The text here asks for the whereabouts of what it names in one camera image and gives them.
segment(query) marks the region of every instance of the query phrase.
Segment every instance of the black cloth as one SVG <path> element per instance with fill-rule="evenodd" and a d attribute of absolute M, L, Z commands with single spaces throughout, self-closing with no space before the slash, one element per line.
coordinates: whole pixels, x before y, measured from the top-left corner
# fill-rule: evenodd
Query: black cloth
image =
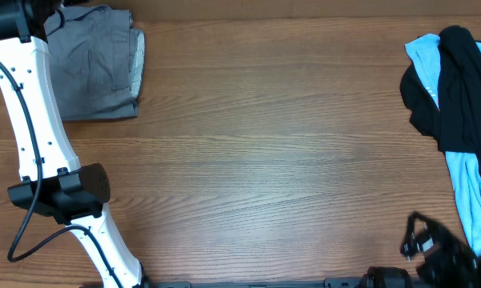
<path fill-rule="evenodd" d="M 442 152 L 473 153 L 481 177 L 481 53 L 470 32 L 450 26 L 440 34 L 439 110 L 411 65 L 400 84 L 411 124 L 438 141 Z"/>

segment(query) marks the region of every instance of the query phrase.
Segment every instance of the wooden table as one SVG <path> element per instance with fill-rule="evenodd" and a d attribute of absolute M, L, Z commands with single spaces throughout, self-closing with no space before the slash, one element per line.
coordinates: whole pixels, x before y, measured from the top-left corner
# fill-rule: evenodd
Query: wooden table
<path fill-rule="evenodd" d="M 443 155 L 409 124 L 404 43 L 481 17 L 140 22 L 140 116 L 67 123 L 83 165 L 102 163 L 114 219 L 156 280 L 318 280 L 399 254 L 421 211 L 463 237 Z M 71 235 L 6 260 L 25 214 L 6 188 L 18 155 L 0 93 L 0 287 L 99 281 Z M 35 215 L 18 252 L 59 226 Z"/>

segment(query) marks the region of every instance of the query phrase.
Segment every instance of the black bracket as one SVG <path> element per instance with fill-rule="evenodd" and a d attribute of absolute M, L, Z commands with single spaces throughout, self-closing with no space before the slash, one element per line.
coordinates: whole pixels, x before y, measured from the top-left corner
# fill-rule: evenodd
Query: black bracket
<path fill-rule="evenodd" d="M 34 198 L 37 182 L 29 179 L 8 189 L 9 199 L 16 206 L 28 210 Z M 36 214 L 53 217 L 58 224 L 70 225 L 71 220 L 102 215 L 103 204 L 110 200 L 110 184 L 101 164 L 84 166 L 58 176 L 42 180 L 41 194 L 34 208 Z"/>
<path fill-rule="evenodd" d="M 60 0 L 0 0 L 0 40 L 25 43 L 35 36 L 46 41 L 43 24 L 59 5 Z"/>

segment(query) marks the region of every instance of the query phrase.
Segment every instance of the blue cloth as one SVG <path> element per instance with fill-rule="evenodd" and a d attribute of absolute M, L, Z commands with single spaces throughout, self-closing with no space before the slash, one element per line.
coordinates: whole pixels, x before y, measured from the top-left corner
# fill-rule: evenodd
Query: blue cloth
<path fill-rule="evenodd" d="M 441 57 L 439 55 L 439 36 L 427 34 L 406 44 L 406 52 L 415 65 L 416 74 L 434 103 L 441 108 L 438 97 Z M 481 52 L 481 43 L 477 43 Z M 455 192 L 455 203 L 464 233 L 470 247 L 481 255 L 481 178 L 479 161 L 475 154 L 445 153 L 451 183 Z"/>

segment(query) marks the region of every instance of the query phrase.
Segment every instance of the gray pants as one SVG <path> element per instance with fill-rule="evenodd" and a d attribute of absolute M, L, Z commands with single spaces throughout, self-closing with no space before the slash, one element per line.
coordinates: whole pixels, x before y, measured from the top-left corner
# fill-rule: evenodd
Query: gray pants
<path fill-rule="evenodd" d="M 62 120 L 138 115 L 144 34 L 127 10 L 63 8 L 45 22 L 50 74 Z"/>

